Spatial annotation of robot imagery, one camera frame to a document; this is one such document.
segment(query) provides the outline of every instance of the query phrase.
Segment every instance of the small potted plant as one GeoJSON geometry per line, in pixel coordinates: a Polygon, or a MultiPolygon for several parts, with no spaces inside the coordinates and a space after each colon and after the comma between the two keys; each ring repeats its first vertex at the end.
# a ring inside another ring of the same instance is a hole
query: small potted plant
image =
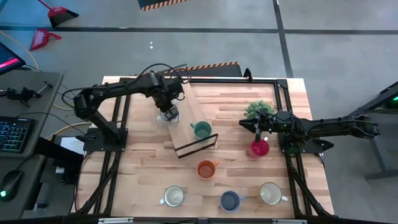
{"type": "Polygon", "coordinates": [[[244,113],[243,115],[245,115],[247,119],[253,119],[256,117],[256,114],[259,112],[260,109],[266,109],[267,113],[275,114],[275,110],[271,107],[271,105],[263,102],[263,100],[259,100],[250,103],[250,105],[246,109],[244,109],[246,113],[244,113]]]}

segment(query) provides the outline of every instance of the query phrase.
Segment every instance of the white paper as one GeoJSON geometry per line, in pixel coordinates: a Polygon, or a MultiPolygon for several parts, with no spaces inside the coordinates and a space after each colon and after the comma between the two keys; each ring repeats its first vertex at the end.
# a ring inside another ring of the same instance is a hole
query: white paper
{"type": "MultiPolygon", "coordinates": [[[[62,138],[62,140],[61,140],[62,147],[64,147],[65,149],[69,149],[73,152],[79,153],[81,155],[83,155],[85,153],[83,151],[84,145],[85,145],[84,142],[78,140],[75,137],[65,137],[65,138],[62,138]]],[[[55,169],[56,174],[63,174],[63,172],[64,172],[64,168],[57,167],[55,169]]]]}

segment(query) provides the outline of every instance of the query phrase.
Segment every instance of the wooden board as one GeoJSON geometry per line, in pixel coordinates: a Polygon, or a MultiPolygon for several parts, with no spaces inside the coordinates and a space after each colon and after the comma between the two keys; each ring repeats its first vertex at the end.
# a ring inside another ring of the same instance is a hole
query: wooden board
{"type": "Polygon", "coordinates": [[[176,123],[167,123],[167,128],[169,129],[174,148],[176,149],[197,141],[190,123],[197,123],[205,120],[199,107],[199,102],[193,94],[191,85],[187,83],[182,86],[185,92],[185,99],[176,104],[180,112],[180,120],[176,123]]]}
{"type": "MultiPolygon", "coordinates": [[[[104,82],[118,82],[119,78],[105,77],[104,82]]],[[[304,81],[288,79],[288,84],[293,112],[301,118],[311,119],[304,81]]],[[[266,134],[271,145],[270,153],[262,159],[253,160],[246,157],[246,149],[254,135],[238,125],[238,120],[244,118],[243,109],[254,100],[263,99],[276,108],[273,87],[262,84],[195,83],[192,88],[205,119],[212,122],[213,129],[219,134],[218,148],[177,159],[169,130],[155,120],[159,110],[155,110],[154,102],[142,95],[133,95],[127,121],[128,143],[121,158],[112,215],[293,218],[291,200],[270,206],[257,198],[263,183],[275,182],[283,194],[291,199],[286,162],[279,151],[276,134],[266,134]],[[195,167],[203,159],[220,162],[211,180],[201,180],[196,176],[195,167]],[[179,185],[185,192],[185,200],[177,208],[159,205],[165,189],[170,185],[179,185]],[[226,190],[235,190],[247,197],[242,201],[240,211],[226,213],[220,208],[220,195],[226,190]]],[[[113,106],[114,99],[106,100],[99,110],[111,119],[113,106]]],[[[84,204],[98,185],[103,156],[103,152],[94,152],[83,165],[78,207],[84,204]]],[[[324,208],[333,213],[325,171],[319,158],[304,154],[303,165],[308,188],[324,208]]],[[[300,190],[297,192],[300,208],[304,211],[302,193],[300,190]]],[[[107,195],[106,189],[102,208],[107,195]]]]}

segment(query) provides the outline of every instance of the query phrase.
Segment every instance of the mug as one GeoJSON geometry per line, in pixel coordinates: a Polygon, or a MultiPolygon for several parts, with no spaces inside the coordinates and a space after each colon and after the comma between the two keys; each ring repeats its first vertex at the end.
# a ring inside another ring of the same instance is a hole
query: mug
{"type": "Polygon", "coordinates": [[[239,196],[236,192],[229,190],[222,194],[220,198],[220,205],[224,211],[228,213],[234,213],[239,210],[241,201],[243,199],[244,196],[239,196]]]}
{"type": "Polygon", "coordinates": [[[250,148],[248,149],[249,155],[252,158],[266,156],[269,152],[269,144],[267,140],[268,138],[265,137],[264,139],[261,139],[260,142],[252,141],[250,148]]]}
{"type": "Polygon", "coordinates": [[[184,191],[179,186],[171,186],[164,192],[160,204],[167,204],[170,207],[177,207],[184,201],[184,191]]]}
{"type": "Polygon", "coordinates": [[[196,124],[190,123],[193,133],[197,140],[203,139],[211,135],[211,125],[207,121],[199,121],[196,124]]]}
{"type": "Polygon", "coordinates": [[[287,202],[289,199],[282,195],[280,187],[275,183],[268,182],[261,186],[260,196],[262,201],[269,205],[276,205],[281,200],[287,202]]]}
{"type": "Polygon", "coordinates": [[[218,161],[211,162],[210,160],[204,160],[199,162],[197,166],[197,174],[203,180],[211,179],[216,174],[216,166],[218,161]]]}

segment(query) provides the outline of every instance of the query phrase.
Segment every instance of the white mug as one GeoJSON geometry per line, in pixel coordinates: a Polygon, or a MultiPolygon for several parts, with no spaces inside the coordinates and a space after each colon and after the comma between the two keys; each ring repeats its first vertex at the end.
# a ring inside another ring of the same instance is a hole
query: white mug
{"type": "Polygon", "coordinates": [[[177,207],[184,201],[184,191],[179,186],[170,186],[165,192],[160,204],[167,204],[170,207],[177,207]]]}
{"type": "Polygon", "coordinates": [[[282,195],[280,187],[272,182],[265,183],[261,186],[260,196],[261,199],[269,205],[276,205],[281,200],[285,202],[289,200],[287,197],[282,195]]]}

